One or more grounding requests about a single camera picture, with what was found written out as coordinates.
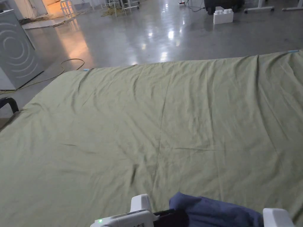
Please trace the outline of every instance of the blue fabric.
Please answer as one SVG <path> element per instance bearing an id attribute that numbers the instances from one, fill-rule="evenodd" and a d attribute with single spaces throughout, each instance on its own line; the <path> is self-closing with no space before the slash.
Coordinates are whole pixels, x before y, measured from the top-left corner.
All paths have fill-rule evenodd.
<path id="1" fill-rule="evenodd" d="M 185 210 L 189 227 L 262 227 L 263 216 L 251 209 L 205 197 L 178 192 L 169 200 L 169 208 Z"/>

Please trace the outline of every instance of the black bed rail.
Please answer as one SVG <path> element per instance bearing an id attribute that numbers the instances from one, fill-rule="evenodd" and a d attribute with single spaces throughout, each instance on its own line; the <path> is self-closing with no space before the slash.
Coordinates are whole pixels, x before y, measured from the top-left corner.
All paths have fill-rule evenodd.
<path id="1" fill-rule="evenodd" d="M 10 97 L 0 98 L 0 109 L 3 106 L 5 106 L 6 104 L 9 104 L 11 106 L 13 113 L 16 113 L 19 111 L 18 105 L 17 105 L 17 102 L 15 101 L 15 99 L 10 98 Z"/>

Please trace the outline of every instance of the wire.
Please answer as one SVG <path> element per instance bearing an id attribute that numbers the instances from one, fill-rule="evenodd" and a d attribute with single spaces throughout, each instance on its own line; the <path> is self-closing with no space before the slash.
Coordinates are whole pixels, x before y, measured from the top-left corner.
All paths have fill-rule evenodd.
<path id="1" fill-rule="evenodd" d="M 18 91 L 18 90 L 21 90 L 21 89 L 23 89 L 23 88 L 26 88 L 26 87 L 32 86 L 32 85 L 34 85 L 34 84 L 38 84 L 38 83 L 41 83 L 41 82 L 44 82 L 44 81 L 49 81 L 49 80 L 51 80 L 51 79 L 54 79 L 54 78 L 56 78 L 56 77 L 60 76 L 62 73 L 64 73 L 65 68 L 62 66 L 62 63 L 66 62 L 66 61 L 70 61 L 70 60 L 80 60 L 80 61 L 83 61 L 83 60 L 82 60 L 82 59 L 80 59 L 80 58 L 71 58 L 71 59 L 67 59 L 67 60 L 65 60 L 65 61 L 63 61 L 63 62 L 61 62 L 61 63 L 60 63 L 60 67 L 61 67 L 61 68 L 63 68 L 63 70 L 62 70 L 62 72 L 60 72 L 60 73 L 59 73 L 57 76 L 51 77 L 51 78 L 46 79 L 46 80 L 38 81 L 38 82 L 33 83 L 33 84 L 29 84 L 29 85 L 27 85 L 27 86 L 24 86 L 24 87 L 18 88 L 17 90 L 13 90 L 13 91 L 0 91 L 0 94 L 8 94 L 8 93 L 13 93 L 13 92 L 15 92 L 15 91 Z M 84 65 L 84 63 L 85 63 L 85 61 L 83 61 L 82 65 L 80 65 L 80 66 L 79 66 L 79 67 L 78 67 L 76 70 L 80 69 L 80 68 L 81 68 L 81 67 Z"/>
<path id="2" fill-rule="evenodd" d="M 188 7 L 189 7 L 193 12 L 198 12 L 198 11 L 200 11 L 201 9 L 205 9 L 205 7 L 201 8 L 201 6 L 202 6 L 204 0 L 202 0 L 200 7 L 198 7 L 198 6 L 190 6 L 188 2 L 189 2 L 189 0 L 187 0 L 186 3 L 187 3 L 187 5 L 188 5 Z"/>

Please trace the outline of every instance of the concrete floor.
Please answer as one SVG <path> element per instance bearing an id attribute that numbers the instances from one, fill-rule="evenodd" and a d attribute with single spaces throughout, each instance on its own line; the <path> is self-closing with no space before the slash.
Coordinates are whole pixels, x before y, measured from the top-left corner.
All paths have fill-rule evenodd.
<path id="1" fill-rule="evenodd" d="M 47 68 L 30 83 L 56 75 L 61 71 L 60 62 L 69 58 L 83 59 L 83 69 L 302 49 L 303 11 L 281 12 L 283 7 L 296 6 L 297 0 L 269 0 L 270 3 L 275 5 L 275 12 L 246 15 L 241 10 L 234 14 L 233 23 L 213 25 L 213 16 L 205 10 L 192 12 L 179 6 L 178 0 L 147 0 L 127 16 L 101 17 L 102 11 L 95 10 L 55 28 L 28 30 Z M 193 0 L 192 5 L 200 4 L 201 1 Z M 245 4 L 251 5 L 256 6 L 257 1 Z M 75 70 L 80 64 L 74 60 L 64 67 Z M 9 96 L 23 107 L 50 82 Z M 8 107 L 0 109 L 0 117 L 10 115 Z"/>

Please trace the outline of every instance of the stool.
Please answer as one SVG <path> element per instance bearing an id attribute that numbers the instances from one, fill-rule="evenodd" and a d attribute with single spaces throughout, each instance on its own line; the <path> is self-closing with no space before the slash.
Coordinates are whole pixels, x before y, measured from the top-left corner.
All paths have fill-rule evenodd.
<path id="1" fill-rule="evenodd" d="M 60 1 L 60 6 L 61 6 L 61 10 L 62 10 L 63 15 L 64 15 L 65 18 L 66 18 L 66 16 L 68 16 L 67 9 L 68 9 L 69 14 L 71 15 L 71 17 L 73 17 L 70 8 L 72 8 L 72 10 L 73 10 L 73 12 L 76 16 L 77 11 L 76 11 L 76 8 L 75 8 L 72 0 L 61 0 Z"/>

